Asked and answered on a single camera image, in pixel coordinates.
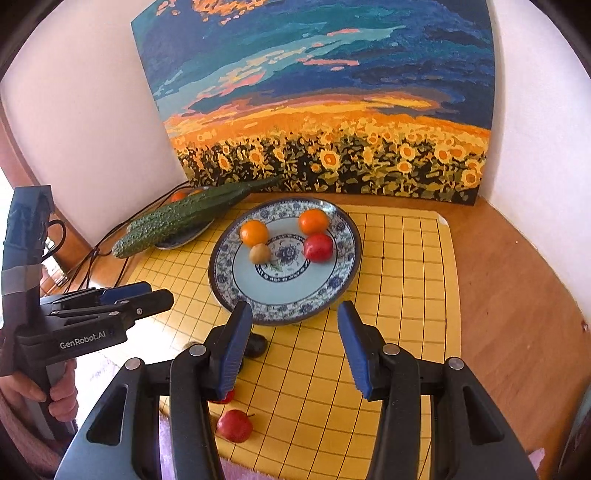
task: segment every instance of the cucumber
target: cucumber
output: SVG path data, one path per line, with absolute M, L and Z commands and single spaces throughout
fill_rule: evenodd
M 131 222 L 127 227 L 127 231 L 130 232 L 137 227 L 149 225 L 153 222 L 159 222 L 161 219 L 170 218 L 170 216 L 175 216 L 176 212 L 185 212 L 188 215 L 196 215 L 200 207 L 203 205 L 202 202 L 214 200 L 217 197 L 231 194 L 233 192 L 238 192 L 243 188 L 249 188 L 251 192 L 262 190 L 274 185 L 277 180 L 277 177 L 271 177 L 263 180 L 225 183 L 219 187 L 213 187 L 204 190 L 203 192 L 196 193 L 195 195 L 189 195 L 178 202 L 169 203 L 153 212 L 146 213 L 144 216 Z
M 161 207 L 136 220 L 138 223 L 115 243 L 112 253 L 117 258 L 135 255 L 194 223 L 208 222 L 219 217 L 253 191 L 268 187 L 276 181 L 277 178 L 273 177 L 272 179 L 225 184 L 206 190 L 204 193 L 213 190 L 217 190 L 217 192 L 207 197 L 199 195 L 199 200 L 186 202 L 190 198 L 188 197 L 167 205 L 167 207 L 174 208 Z

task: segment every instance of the sunflower painting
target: sunflower painting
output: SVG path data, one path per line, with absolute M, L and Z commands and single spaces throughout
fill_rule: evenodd
M 473 204 L 494 98 L 485 0 L 164 0 L 132 23 L 195 184 Z

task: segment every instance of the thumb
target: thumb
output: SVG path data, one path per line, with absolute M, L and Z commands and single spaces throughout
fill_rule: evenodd
M 7 387 L 29 400 L 43 402 L 47 399 L 39 385 L 22 372 L 14 372 L 10 377 L 7 377 Z

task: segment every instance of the bolt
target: bolt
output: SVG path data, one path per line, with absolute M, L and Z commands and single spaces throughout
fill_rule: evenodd
M 386 343 L 382 347 L 382 352 L 386 355 L 398 355 L 400 353 L 400 347 L 394 343 Z
M 130 358 L 125 362 L 125 368 L 127 370 L 135 370 L 142 364 L 142 361 L 139 358 Z
M 447 361 L 448 365 L 450 368 L 453 368 L 454 370 L 461 370 L 462 368 L 464 368 L 464 362 L 462 361 L 461 358 L 458 358 L 456 356 L 451 357 L 448 361 Z
M 205 352 L 207 352 L 207 348 L 205 345 L 198 343 L 197 345 L 193 345 L 189 349 L 189 354 L 191 356 L 202 356 Z

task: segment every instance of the wall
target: wall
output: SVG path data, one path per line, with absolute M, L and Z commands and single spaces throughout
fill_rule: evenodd
M 149 4 L 65 0 L 0 84 L 31 168 L 91 243 L 184 179 L 129 26 Z M 481 194 L 591 317 L 591 80 L 528 0 L 491 0 L 491 7 L 498 86 Z
M 528 0 L 493 0 L 497 86 L 480 194 L 552 266 L 591 319 L 591 79 Z
M 94 245 L 186 180 L 168 143 L 130 22 L 150 0 L 64 0 L 0 84 L 15 139 L 56 205 Z

